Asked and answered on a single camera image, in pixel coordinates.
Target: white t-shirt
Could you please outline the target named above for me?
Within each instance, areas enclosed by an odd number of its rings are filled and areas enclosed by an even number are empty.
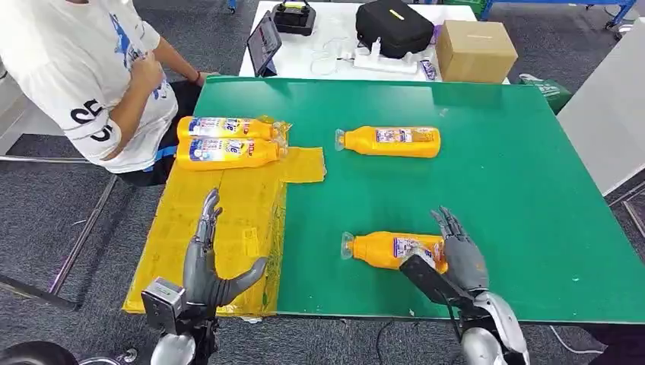
[[[101,160],[121,138],[109,112],[126,92],[132,62],[157,48],[159,39],[132,0],[0,2],[0,57],[7,70],[85,158],[113,173],[151,166],[177,112],[164,76],[134,137],[112,160]]]

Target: blue graphic on shirt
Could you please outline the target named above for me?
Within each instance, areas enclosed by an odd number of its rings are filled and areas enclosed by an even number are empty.
[[[110,13],[110,20],[112,21],[114,31],[116,32],[116,36],[118,37],[118,40],[116,41],[116,47],[114,48],[114,53],[121,54],[123,56],[123,67],[130,71],[132,69],[132,63],[139,57],[143,56],[143,52],[140,49],[135,49],[135,47],[132,45],[128,34],[126,34],[126,31],[123,30],[123,27],[121,27],[119,19],[116,17],[116,15]],[[167,88],[169,86],[170,85],[166,80],[166,75],[164,74],[164,79],[161,81],[161,84],[159,84],[157,89],[152,91],[154,99],[166,99],[168,97]]]

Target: green table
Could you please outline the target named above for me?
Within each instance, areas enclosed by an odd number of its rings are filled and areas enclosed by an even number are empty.
[[[645,267],[533,87],[209,78],[195,114],[268,114],[324,148],[325,181],[288,187],[280,313],[447,318],[400,272],[340,256],[344,231],[438,234],[428,212],[445,205],[519,320],[645,323]],[[361,125],[433,125],[441,151],[334,150]]]

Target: detergent bottle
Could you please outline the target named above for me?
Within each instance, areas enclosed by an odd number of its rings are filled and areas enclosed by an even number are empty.
[[[285,143],[263,139],[181,139],[176,162],[186,170],[221,170],[259,167],[287,153]]]
[[[177,126],[177,137],[182,138],[258,138],[270,141],[286,139],[291,125],[273,122],[269,117],[258,119],[185,116]]]
[[[427,234],[374,232],[366,236],[342,234],[343,259],[360,259],[376,268],[398,270],[412,248],[420,248],[434,262],[434,268],[443,274],[448,264],[443,254],[443,238]]]
[[[383,156],[437,156],[441,147],[439,129],[434,127],[367,127],[336,130],[336,150],[347,148],[359,154]]]

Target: gray carpet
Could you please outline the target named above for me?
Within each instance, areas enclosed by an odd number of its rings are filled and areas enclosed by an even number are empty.
[[[135,4],[198,68],[231,75],[239,70],[255,1],[241,1],[235,15],[228,13],[224,0]],[[608,15],[601,7],[585,11],[581,6],[495,5],[491,19],[506,24],[520,56],[511,81],[528,72],[576,90],[615,44],[602,30]],[[32,135],[23,136],[10,153],[76,155],[64,138]],[[0,163],[0,272],[48,287],[82,228],[75,223],[87,218],[108,178],[106,171],[92,166]],[[162,188],[117,183],[63,287],[65,297],[83,302],[79,311],[63,312],[0,290],[0,348],[40,339],[87,357],[134,346],[141,352],[138,363],[148,363],[157,335],[143,316],[126,315],[120,307],[161,193]],[[637,230],[619,207],[615,214],[642,255],[645,243]],[[221,352],[214,363],[373,364],[382,325],[292,318],[250,325],[224,319]],[[594,357],[567,352],[546,326],[525,325],[523,330],[533,363],[587,363]],[[581,328],[558,331],[574,348],[602,348]],[[448,363],[458,351],[451,328],[443,322],[396,322],[383,332],[380,348],[384,363],[405,364]]]

